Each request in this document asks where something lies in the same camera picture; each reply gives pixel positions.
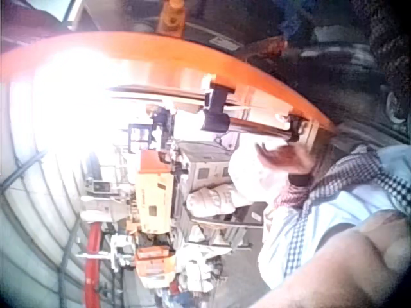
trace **hand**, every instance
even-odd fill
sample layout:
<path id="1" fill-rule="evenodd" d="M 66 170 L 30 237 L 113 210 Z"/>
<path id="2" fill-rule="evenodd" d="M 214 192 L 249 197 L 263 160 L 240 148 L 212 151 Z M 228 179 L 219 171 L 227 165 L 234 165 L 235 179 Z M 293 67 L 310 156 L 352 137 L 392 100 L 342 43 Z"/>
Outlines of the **hand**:
<path id="1" fill-rule="evenodd" d="M 292 175 L 307 175 L 314 167 L 314 158 L 305 146 L 293 144 L 280 146 L 268 151 L 265 145 L 256 144 L 258 160 L 266 168 L 274 171 L 286 171 Z"/>

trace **orange beam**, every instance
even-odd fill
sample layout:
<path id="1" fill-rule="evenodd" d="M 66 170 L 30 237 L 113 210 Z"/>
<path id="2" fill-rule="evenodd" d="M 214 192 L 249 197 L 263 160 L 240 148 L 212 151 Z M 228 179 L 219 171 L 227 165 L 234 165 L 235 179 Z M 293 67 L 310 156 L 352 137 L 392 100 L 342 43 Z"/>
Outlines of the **orange beam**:
<path id="1" fill-rule="evenodd" d="M 320 110 L 271 75 L 209 47 L 146 33 L 89 32 L 47 38 L 5 53 L 0 58 L 2 80 L 34 69 L 55 53 L 75 46 L 98 50 L 111 58 L 145 61 L 156 66 L 166 64 L 213 74 L 222 85 L 259 89 L 291 105 L 293 114 L 314 119 L 321 127 L 334 130 L 333 123 Z"/>

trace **worker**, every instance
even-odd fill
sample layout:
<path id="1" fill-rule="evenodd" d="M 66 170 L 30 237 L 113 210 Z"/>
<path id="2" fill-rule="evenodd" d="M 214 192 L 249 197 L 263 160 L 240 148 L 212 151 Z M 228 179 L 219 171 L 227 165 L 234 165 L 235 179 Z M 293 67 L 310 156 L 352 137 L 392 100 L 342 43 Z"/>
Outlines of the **worker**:
<path id="1" fill-rule="evenodd" d="M 259 270 L 274 290 L 256 307 L 383 304 L 411 260 L 411 146 L 359 146 L 314 185 L 304 147 L 257 151 L 289 185 L 264 212 Z"/>

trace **white shirt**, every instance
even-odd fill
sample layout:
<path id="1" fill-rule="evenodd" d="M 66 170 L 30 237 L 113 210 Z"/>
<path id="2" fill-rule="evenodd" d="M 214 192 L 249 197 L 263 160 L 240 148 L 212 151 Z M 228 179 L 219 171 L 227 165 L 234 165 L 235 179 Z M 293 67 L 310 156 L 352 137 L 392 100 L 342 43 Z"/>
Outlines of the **white shirt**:
<path id="1" fill-rule="evenodd" d="M 411 146 L 391 146 L 379 150 L 378 155 L 387 171 L 411 182 Z M 334 199 L 313 206 L 306 225 L 301 265 L 314 256 L 320 240 L 331 227 L 341 223 L 358 225 L 379 210 L 396 209 L 394 202 L 379 186 L 366 184 L 341 191 Z M 290 207 L 279 207 L 272 212 L 268 207 L 266 211 L 265 224 L 270 228 L 265 229 L 258 266 L 261 277 L 273 289 L 284 279 L 288 245 L 299 212 Z"/>

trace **red pipe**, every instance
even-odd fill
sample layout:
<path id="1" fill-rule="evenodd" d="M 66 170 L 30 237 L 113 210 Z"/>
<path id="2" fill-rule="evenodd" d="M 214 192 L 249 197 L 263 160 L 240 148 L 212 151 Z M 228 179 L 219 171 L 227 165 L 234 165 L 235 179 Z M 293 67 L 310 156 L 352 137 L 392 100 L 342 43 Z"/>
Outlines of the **red pipe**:
<path id="1" fill-rule="evenodd" d="M 89 242 L 87 252 L 98 252 L 101 241 L 101 223 L 90 225 Z M 98 294 L 98 279 L 100 277 L 100 260 L 87 259 L 85 262 L 85 308 L 100 308 L 100 296 Z"/>

